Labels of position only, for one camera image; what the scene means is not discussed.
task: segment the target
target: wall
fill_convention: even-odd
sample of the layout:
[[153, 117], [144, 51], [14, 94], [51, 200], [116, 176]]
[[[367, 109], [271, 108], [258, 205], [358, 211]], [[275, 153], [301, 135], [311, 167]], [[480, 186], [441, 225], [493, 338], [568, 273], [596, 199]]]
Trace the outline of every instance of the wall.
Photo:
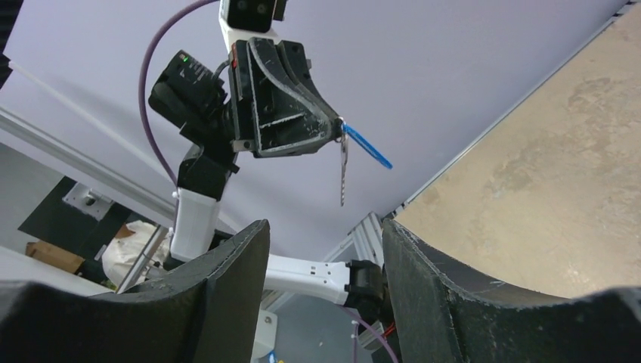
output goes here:
[[4, 247], [0, 247], [0, 281], [38, 281], [82, 296], [110, 291], [106, 287]]
[[35, 239], [17, 229], [62, 177], [0, 144], [0, 246], [24, 253], [26, 243]]
[[[153, 33], [187, 3], [27, 0], [5, 53], [150, 156], [137, 114], [140, 62]], [[223, 211], [238, 225], [269, 219], [275, 253], [325, 256], [369, 211], [385, 215], [400, 205], [623, 3], [290, 2], [277, 30], [305, 44], [321, 94], [395, 169], [351, 147], [341, 208], [337, 145], [281, 160], [243, 155]], [[147, 89], [181, 48], [210, 67], [225, 59], [216, 13], [215, 5], [206, 7], [169, 32], [152, 60]], [[0, 104], [170, 198], [172, 187], [162, 175], [21, 75], [10, 77]], [[177, 166], [187, 143], [168, 122], [154, 114], [151, 119], [161, 148]]]
[[641, 285], [641, 5], [595, 38], [397, 220], [517, 286]]

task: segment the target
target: white ceiling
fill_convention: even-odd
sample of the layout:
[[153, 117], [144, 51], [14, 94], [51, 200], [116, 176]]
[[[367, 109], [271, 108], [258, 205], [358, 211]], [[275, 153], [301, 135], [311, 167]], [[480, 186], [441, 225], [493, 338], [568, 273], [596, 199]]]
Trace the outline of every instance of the white ceiling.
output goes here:
[[[144, 49], [187, 0], [26, 0], [6, 55], [140, 145], [136, 85]], [[407, 199], [595, 32], [625, 0], [290, 0], [275, 28], [302, 42], [313, 80], [345, 120], [393, 163], [352, 145], [346, 205], [332, 143], [313, 156], [239, 158], [224, 211], [239, 225], [267, 218], [273, 252], [322, 258], [365, 215]], [[210, 68], [225, 59], [217, 5], [161, 42], [148, 87], [179, 49]], [[169, 199], [171, 185], [20, 75], [0, 104]], [[151, 112], [177, 166], [187, 142]]]

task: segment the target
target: purple cable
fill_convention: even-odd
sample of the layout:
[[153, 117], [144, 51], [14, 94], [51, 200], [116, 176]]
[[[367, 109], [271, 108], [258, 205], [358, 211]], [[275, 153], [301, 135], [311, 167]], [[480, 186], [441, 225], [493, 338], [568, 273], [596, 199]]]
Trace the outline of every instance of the purple cable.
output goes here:
[[167, 175], [169, 175], [169, 178], [172, 180], [172, 183], [174, 183], [174, 186], [178, 186], [178, 180], [176, 178], [176, 174], [174, 174], [174, 171], [169, 166], [169, 163], [167, 163], [167, 160], [163, 156], [163, 153], [158, 148], [156, 139], [154, 138], [153, 133], [151, 132], [149, 117], [147, 116], [147, 105], [144, 102], [144, 97], [146, 93], [145, 85], [147, 84], [147, 72], [149, 71], [149, 63], [151, 63], [151, 56], [153, 55], [153, 51], [156, 50], [156, 46], [158, 46], [160, 39], [163, 38], [165, 33], [167, 33], [167, 31], [172, 26], [174, 26], [174, 24], [176, 24], [180, 19], [182, 19], [192, 11], [217, 1], [218, 0], [199, 0], [197, 2], [193, 2], [189, 4], [187, 7], [180, 10], [178, 13], [176, 13], [176, 15], [169, 18], [169, 20], [167, 20], [167, 22], [160, 27], [160, 29], [156, 32], [156, 35], [154, 35], [153, 38], [151, 39], [151, 42], [147, 47], [147, 51], [144, 53], [144, 58], [142, 60], [141, 74], [140, 74], [140, 78], [138, 79], [138, 108], [140, 109], [142, 127], [144, 129], [145, 136], [147, 136], [147, 141], [149, 141], [149, 146], [151, 146], [151, 150], [153, 150], [153, 153], [156, 154], [156, 158], [158, 159], [158, 161], [160, 161], [160, 164], [163, 166], [164, 170], [167, 172]]
[[354, 343], [351, 346], [351, 361], [358, 363], [358, 324], [354, 324]]
[[361, 319], [361, 317], [358, 316], [358, 314], [355, 314], [354, 312], [351, 312], [349, 311], [349, 309], [344, 308], [342, 306], [338, 306], [338, 307], [340, 307], [344, 312], [346, 312], [347, 315], [351, 316], [352, 319], [358, 321], [360, 325], [363, 325], [366, 329], [368, 329], [370, 333], [372, 333], [372, 335], [374, 335], [374, 337], [381, 342], [383, 348], [385, 348], [387, 353], [389, 353], [389, 358], [392, 359], [392, 362], [398, 363], [398, 358], [396, 358], [396, 354], [394, 354], [394, 350], [391, 348], [391, 346], [389, 346], [389, 343], [387, 343], [387, 340], [383, 338], [382, 335], [379, 334], [379, 332], [376, 331], [376, 329], [374, 329], [371, 325], [369, 325], [363, 319]]

